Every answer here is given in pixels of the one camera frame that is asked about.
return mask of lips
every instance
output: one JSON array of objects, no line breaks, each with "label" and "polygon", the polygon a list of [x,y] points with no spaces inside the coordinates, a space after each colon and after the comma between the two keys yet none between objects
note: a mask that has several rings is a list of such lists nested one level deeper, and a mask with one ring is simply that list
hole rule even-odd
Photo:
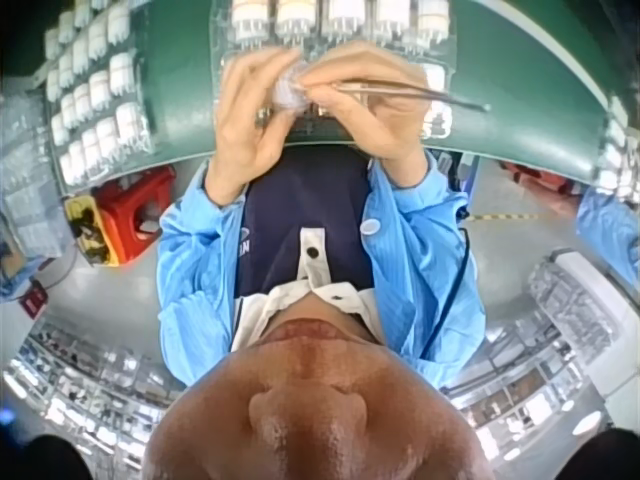
[{"label": "lips", "polygon": [[264,345],[300,337],[317,340],[350,340],[344,332],[329,322],[305,318],[283,323],[258,341],[257,344]]}]

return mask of red chair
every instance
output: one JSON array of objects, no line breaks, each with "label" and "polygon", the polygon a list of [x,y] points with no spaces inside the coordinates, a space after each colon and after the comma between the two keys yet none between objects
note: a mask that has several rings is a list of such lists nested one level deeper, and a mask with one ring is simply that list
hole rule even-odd
[{"label": "red chair", "polygon": [[176,177],[172,167],[158,167],[137,174],[139,178],[128,188],[122,179],[104,184],[94,197],[100,209],[106,234],[123,265],[137,258],[161,234],[159,228],[149,230],[152,222],[171,205],[171,186]]}]

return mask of cable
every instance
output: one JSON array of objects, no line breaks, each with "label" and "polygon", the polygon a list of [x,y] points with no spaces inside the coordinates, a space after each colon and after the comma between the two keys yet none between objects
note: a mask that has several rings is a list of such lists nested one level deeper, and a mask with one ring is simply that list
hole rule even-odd
[{"label": "cable", "polygon": [[[42,287],[45,292],[48,292],[49,290],[51,290],[54,287],[57,287],[62,282],[64,282],[69,275],[71,275],[71,271],[75,268],[76,261],[78,260],[78,247],[75,244],[74,244],[74,247],[75,248],[73,249],[73,260],[71,260],[71,264],[69,265],[69,268],[67,268],[67,271],[64,272],[64,274],[58,280],[53,282],[51,285],[47,285],[46,287]],[[27,292],[27,293],[25,293],[23,295],[19,295],[17,297],[10,298],[9,300],[6,301],[6,303],[20,301],[23,298],[26,298],[28,295],[29,295],[29,293]]]}]

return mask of button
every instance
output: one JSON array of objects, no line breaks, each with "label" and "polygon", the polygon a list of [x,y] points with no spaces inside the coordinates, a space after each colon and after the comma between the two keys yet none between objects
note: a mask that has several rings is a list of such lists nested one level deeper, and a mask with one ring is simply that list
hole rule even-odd
[{"label": "button", "polygon": [[318,255],[320,255],[320,252],[316,247],[309,247],[307,248],[307,255],[309,255],[312,259],[316,259],[318,258]]},{"label": "button", "polygon": [[380,220],[370,218],[360,225],[360,233],[363,235],[375,235],[380,231]]}]

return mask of tweezers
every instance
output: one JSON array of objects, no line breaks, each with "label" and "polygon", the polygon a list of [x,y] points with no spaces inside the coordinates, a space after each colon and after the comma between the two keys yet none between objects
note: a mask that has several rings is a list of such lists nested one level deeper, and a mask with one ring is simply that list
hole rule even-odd
[{"label": "tweezers", "polygon": [[424,100],[436,100],[449,105],[457,105],[467,110],[487,113],[491,110],[491,105],[480,105],[460,98],[452,97],[443,92],[437,92],[430,88],[414,87],[399,82],[380,80],[353,80],[341,82],[334,85],[334,88],[343,93],[366,93],[370,95],[383,95],[405,98],[421,98]]}]

